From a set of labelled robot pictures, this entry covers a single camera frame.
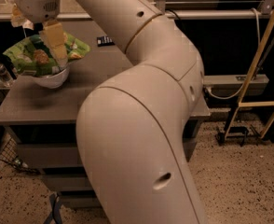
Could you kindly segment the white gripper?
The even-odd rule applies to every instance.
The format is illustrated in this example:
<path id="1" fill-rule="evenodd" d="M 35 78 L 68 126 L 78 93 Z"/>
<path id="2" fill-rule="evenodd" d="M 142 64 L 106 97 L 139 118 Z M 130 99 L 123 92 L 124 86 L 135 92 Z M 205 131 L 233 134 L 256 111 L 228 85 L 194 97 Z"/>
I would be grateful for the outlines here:
<path id="1" fill-rule="evenodd" d="M 13 27 L 25 26 L 27 19 L 33 23 L 42 23 L 43 30 L 40 37 L 48 47 L 50 54 L 61 69 L 68 62 L 64 45 L 64 31 L 62 24 L 55 20 L 60 13 L 61 0 L 14 0 L 11 24 Z"/>

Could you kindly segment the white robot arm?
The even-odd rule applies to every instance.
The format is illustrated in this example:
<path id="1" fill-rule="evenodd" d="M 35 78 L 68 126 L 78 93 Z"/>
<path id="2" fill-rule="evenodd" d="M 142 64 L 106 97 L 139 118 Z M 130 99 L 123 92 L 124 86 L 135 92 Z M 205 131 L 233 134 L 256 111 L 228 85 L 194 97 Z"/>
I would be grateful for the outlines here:
<path id="1" fill-rule="evenodd" d="M 54 0 L 13 0 L 26 19 L 52 23 Z M 79 109 L 76 142 L 111 224 L 208 224 L 183 148 L 204 67 L 174 21 L 146 0 L 76 0 L 132 67 Z"/>

